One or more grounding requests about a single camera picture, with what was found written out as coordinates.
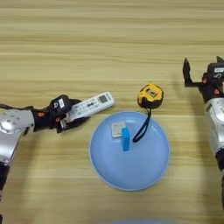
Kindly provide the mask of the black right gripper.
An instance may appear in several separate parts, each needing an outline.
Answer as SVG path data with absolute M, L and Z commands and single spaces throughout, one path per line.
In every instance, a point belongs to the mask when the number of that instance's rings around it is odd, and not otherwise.
M 216 57 L 217 62 L 224 63 L 224 59 L 220 56 Z M 183 76 L 185 80 L 186 87 L 200 87 L 200 82 L 193 82 L 190 75 L 190 63 L 188 59 L 184 60 L 183 64 Z M 213 76 L 208 73 L 204 73 L 202 76 L 202 86 L 200 87 L 200 92 L 202 94 L 204 102 L 208 102 L 214 98 L 224 98 L 224 75 Z

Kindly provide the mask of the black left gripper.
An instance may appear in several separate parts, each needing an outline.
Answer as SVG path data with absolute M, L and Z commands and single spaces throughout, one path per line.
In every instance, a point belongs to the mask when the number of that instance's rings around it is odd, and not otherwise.
M 74 106 L 81 102 L 78 99 L 69 99 L 70 106 Z M 67 116 L 67 109 L 56 109 L 56 108 L 44 108 L 44 109 L 35 109 L 31 110 L 34 118 L 34 132 L 40 130 L 53 130 L 56 129 L 58 133 L 61 133 L 62 130 L 70 130 L 81 126 L 88 119 L 86 117 L 81 117 L 74 119 L 71 122 L 60 121 Z

